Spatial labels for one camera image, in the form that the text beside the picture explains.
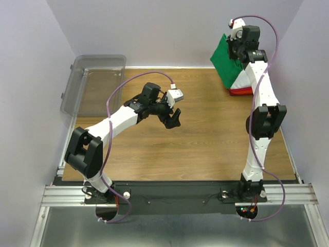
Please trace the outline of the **green t-shirt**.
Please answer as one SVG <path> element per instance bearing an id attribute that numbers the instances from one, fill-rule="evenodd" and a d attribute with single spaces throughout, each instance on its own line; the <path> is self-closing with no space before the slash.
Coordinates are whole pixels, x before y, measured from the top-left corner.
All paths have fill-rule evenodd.
<path id="1" fill-rule="evenodd" d="M 224 87 L 230 89 L 242 72 L 243 66 L 239 60 L 229 58 L 227 35 L 225 33 L 222 35 L 210 61 L 221 78 Z"/>

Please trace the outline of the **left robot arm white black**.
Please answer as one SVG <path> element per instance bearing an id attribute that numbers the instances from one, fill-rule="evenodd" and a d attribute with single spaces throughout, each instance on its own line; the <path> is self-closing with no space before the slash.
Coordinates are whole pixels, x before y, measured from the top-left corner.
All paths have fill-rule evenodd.
<path id="1" fill-rule="evenodd" d="M 126 101 L 114 114 L 86 129 L 73 130 L 64 156 L 65 162 L 78 171 L 97 191 L 97 197 L 104 203 L 114 198 L 112 180 L 103 173 L 106 160 L 104 147 L 111 147 L 114 137 L 129 127 L 137 125 L 150 115 L 155 115 L 167 129 L 180 126 L 180 109 L 175 103 L 183 100 L 184 94 L 175 85 L 159 97 L 160 86 L 148 82 L 142 92 Z"/>

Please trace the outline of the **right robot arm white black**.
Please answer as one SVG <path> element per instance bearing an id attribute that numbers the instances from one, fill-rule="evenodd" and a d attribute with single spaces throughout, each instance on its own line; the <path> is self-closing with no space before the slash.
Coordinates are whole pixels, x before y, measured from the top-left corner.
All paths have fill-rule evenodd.
<path id="1" fill-rule="evenodd" d="M 281 126 L 287 108 L 279 103 L 273 91 L 268 75 L 267 54 L 259 49 L 260 28 L 246 25 L 243 19 L 231 21 L 229 27 L 229 58 L 242 63 L 253 93 L 251 113 L 246 120 L 249 150 L 236 189 L 238 198 L 248 201 L 256 196 L 265 195 L 263 171 L 267 149 Z"/>

